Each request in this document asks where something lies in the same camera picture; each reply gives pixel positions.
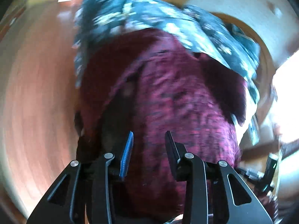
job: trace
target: dark maroon cloth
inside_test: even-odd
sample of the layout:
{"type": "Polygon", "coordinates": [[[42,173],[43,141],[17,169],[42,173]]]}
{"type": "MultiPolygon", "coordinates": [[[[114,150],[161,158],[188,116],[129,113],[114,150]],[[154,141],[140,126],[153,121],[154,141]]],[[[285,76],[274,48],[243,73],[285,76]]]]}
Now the dark maroon cloth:
{"type": "Polygon", "coordinates": [[[125,185],[135,211],[181,214],[185,184],[174,181],[164,145],[167,130],[204,161],[240,158],[231,114],[244,122],[246,82],[206,54],[192,56],[171,34],[124,34],[90,60],[82,80],[84,127],[92,135],[105,107],[138,74],[134,148],[125,185]]]}

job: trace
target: blue patterned fabric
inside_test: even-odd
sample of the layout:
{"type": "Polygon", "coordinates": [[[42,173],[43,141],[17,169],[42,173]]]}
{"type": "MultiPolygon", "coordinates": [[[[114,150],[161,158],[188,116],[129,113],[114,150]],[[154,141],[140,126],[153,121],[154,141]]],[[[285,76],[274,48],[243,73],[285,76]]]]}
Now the blue patterned fabric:
{"type": "Polygon", "coordinates": [[[224,24],[197,6],[179,9],[161,0],[83,0],[75,24],[76,87],[80,87],[89,56],[101,45],[117,35],[153,27],[175,35],[190,53],[206,53],[239,73],[248,82],[252,104],[258,103],[252,79],[259,64],[259,45],[237,26],[224,24]]]}

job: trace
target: maroon fabric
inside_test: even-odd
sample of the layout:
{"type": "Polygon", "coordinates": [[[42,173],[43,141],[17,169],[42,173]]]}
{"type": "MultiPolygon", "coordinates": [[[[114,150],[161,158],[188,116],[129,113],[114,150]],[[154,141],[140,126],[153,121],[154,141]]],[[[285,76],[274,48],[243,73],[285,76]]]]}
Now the maroon fabric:
{"type": "Polygon", "coordinates": [[[183,212],[185,184],[173,180],[164,134],[204,161],[240,158],[231,114],[245,119],[245,80],[206,54],[190,55],[172,35],[145,29],[121,35],[90,60],[82,80],[84,127],[92,135],[127,78],[138,73],[126,188],[135,211],[183,212]]]}

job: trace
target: metal screw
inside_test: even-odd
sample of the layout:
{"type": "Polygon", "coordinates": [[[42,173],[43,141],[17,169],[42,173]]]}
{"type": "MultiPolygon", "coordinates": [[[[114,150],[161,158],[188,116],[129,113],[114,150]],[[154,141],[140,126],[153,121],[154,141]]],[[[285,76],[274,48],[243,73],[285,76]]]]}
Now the metal screw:
{"type": "Polygon", "coordinates": [[[78,166],[78,164],[79,164],[79,162],[77,160],[74,160],[71,162],[72,167],[76,167],[76,166],[78,166]]]}
{"type": "Polygon", "coordinates": [[[106,159],[110,159],[110,158],[113,158],[113,154],[112,153],[106,153],[105,155],[104,155],[104,157],[106,158],[106,159]]]}
{"type": "Polygon", "coordinates": [[[219,161],[219,165],[220,165],[221,167],[226,167],[226,166],[227,166],[227,162],[221,160],[221,161],[219,161]]]}
{"type": "Polygon", "coordinates": [[[192,159],[192,158],[194,158],[194,155],[190,152],[187,152],[187,153],[185,153],[185,158],[192,159]]]}

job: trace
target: wooden floor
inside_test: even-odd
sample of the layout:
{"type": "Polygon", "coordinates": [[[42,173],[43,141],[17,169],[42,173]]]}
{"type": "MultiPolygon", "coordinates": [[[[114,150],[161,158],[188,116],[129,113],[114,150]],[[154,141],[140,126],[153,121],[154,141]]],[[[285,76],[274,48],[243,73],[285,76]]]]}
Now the wooden floor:
{"type": "Polygon", "coordinates": [[[0,44],[7,177],[27,213],[75,158],[75,11],[56,2],[35,6],[0,44]]]}

